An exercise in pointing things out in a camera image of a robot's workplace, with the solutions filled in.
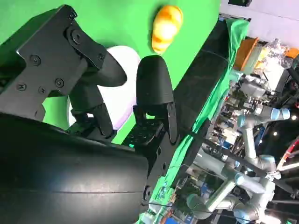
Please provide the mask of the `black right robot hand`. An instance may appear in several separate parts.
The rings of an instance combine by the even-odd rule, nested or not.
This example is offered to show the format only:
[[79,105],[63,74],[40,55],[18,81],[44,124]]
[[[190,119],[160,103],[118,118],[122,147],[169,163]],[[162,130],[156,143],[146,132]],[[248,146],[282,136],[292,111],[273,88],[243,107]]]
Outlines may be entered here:
[[137,70],[136,123],[121,144],[99,86],[127,75],[62,5],[0,47],[0,221],[132,224],[148,208],[179,143],[168,68]]

